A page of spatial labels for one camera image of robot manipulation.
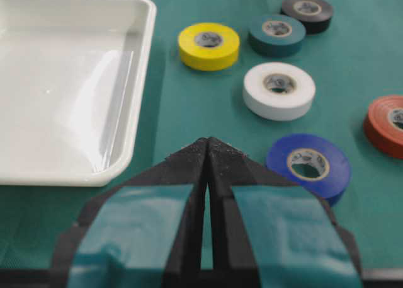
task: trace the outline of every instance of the white tape roll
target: white tape roll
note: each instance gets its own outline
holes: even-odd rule
[[[259,116],[290,121],[310,109],[315,83],[306,72],[291,64],[263,63],[246,73],[243,96],[246,106]]]

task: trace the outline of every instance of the fabric surface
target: fabric surface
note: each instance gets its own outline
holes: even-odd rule
[[[119,190],[102,206],[81,241],[67,286],[160,287],[192,188]]]
[[[349,158],[351,183],[334,211],[340,225],[355,235],[363,267],[403,267],[403,161],[378,152],[362,130],[373,99],[403,95],[402,0],[327,0],[334,6],[328,31],[309,35],[299,53],[282,59],[262,57],[247,43],[251,18],[279,13],[282,0],[153,1],[158,14],[130,166],[105,188],[1,187],[0,267],[48,267],[57,234],[71,225],[88,198],[199,137],[214,135],[263,164],[272,143],[292,133],[319,135]],[[240,57],[231,68],[197,72],[181,63],[177,36],[202,21],[239,33]],[[268,121],[243,103],[245,73],[273,60],[302,68],[316,83],[312,109],[301,119]],[[205,237],[202,261],[208,268],[207,227]]]
[[[303,187],[233,187],[262,288],[362,287],[317,199]]]

